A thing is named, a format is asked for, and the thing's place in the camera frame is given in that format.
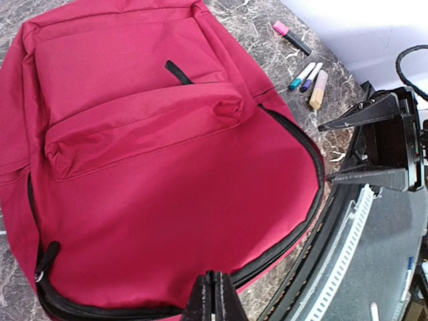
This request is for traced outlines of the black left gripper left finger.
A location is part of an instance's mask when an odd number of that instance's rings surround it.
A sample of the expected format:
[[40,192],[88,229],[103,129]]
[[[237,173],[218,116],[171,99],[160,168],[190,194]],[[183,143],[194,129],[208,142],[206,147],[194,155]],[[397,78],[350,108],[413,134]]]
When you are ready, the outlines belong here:
[[183,310],[183,321],[212,321],[215,314],[215,272],[197,276],[189,301]]

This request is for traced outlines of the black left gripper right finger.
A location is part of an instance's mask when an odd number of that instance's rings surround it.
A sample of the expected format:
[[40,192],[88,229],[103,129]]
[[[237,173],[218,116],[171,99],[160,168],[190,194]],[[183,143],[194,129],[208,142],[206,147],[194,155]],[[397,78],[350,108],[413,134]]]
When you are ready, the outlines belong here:
[[247,315],[230,275],[215,272],[213,281],[213,315],[220,321],[246,321]]

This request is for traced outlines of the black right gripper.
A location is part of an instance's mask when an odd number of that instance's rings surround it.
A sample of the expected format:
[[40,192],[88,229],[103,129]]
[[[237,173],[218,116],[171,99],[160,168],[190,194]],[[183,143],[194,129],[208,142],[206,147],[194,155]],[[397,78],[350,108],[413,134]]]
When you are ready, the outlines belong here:
[[379,90],[340,117],[318,127],[320,132],[367,124],[368,166],[329,174],[333,184],[369,184],[393,191],[415,192],[425,186],[418,103],[410,87]]

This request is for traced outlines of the red student backpack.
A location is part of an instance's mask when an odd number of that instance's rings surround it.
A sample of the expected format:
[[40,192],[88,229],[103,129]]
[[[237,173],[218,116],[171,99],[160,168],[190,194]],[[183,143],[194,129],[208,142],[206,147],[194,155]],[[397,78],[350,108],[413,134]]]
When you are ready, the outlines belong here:
[[54,320],[178,320],[208,271],[252,283],[302,240],[324,164],[202,1],[74,1],[1,66],[1,210]]

